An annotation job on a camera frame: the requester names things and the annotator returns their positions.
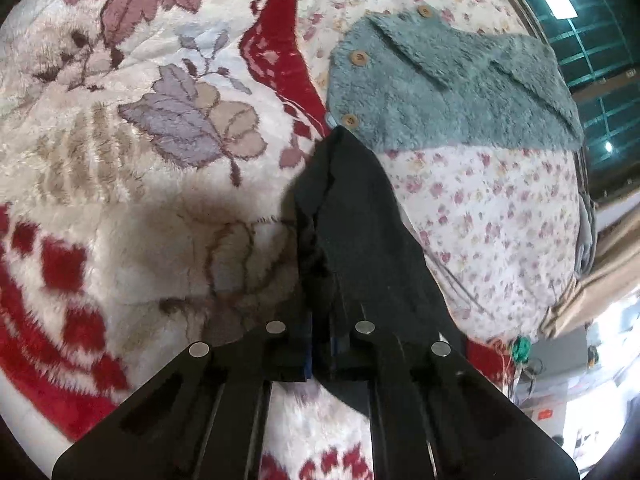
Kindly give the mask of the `black pants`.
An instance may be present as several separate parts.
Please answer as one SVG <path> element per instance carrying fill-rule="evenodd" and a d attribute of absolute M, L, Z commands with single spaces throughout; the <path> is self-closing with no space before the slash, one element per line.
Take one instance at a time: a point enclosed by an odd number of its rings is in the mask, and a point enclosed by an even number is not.
<path fill-rule="evenodd" d="M 314 150 L 293 188 L 300 301 L 310 312 L 311 359 L 320 384 L 360 414 L 366 394 L 330 378 L 331 347 L 365 318 L 403 341 L 445 338 L 464 351 L 421 245 L 402 222 L 378 158 L 343 127 Z"/>

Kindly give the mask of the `white floral bed sheet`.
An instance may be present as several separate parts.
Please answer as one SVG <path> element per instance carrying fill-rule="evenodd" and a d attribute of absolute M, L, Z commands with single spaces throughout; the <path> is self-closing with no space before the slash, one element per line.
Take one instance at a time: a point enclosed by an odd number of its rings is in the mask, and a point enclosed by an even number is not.
<path fill-rule="evenodd" d="M 331 51 L 364 14 L 423 3 L 466 32 L 525 32 L 510 0 L 297 0 L 316 89 L 328 88 Z M 573 154 L 462 146 L 384 154 L 380 163 L 460 330 L 478 341 L 536 338 L 574 275 Z"/>

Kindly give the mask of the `beige curtain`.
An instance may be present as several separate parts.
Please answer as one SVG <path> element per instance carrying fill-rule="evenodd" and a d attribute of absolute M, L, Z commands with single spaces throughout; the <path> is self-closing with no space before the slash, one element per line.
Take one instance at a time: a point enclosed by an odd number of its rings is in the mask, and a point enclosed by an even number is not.
<path fill-rule="evenodd" d="M 594 321 L 639 287 L 639 206 L 600 239 L 589 274 L 574 278 L 541 323 L 544 338 L 565 335 Z"/>

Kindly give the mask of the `red white plush blanket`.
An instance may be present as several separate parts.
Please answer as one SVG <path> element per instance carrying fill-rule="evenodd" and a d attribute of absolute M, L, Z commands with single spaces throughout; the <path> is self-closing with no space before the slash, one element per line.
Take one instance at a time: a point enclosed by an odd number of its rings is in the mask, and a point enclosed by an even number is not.
<path fill-rule="evenodd" d="M 284 196 L 331 50 L 422 4 L 524 28 L 510 0 L 8 0 L 1 415 L 39 472 L 189 342 L 292 297 Z"/>

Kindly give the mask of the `teal fleece jacket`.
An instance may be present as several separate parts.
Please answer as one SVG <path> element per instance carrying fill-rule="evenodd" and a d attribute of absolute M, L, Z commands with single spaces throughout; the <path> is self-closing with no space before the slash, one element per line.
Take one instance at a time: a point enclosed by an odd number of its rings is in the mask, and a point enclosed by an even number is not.
<path fill-rule="evenodd" d="M 331 53 L 326 107 L 378 153 L 459 145 L 577 152 L 585 139 L 549 46 L 462 32 L 429 6 L 356 21 Z"/>

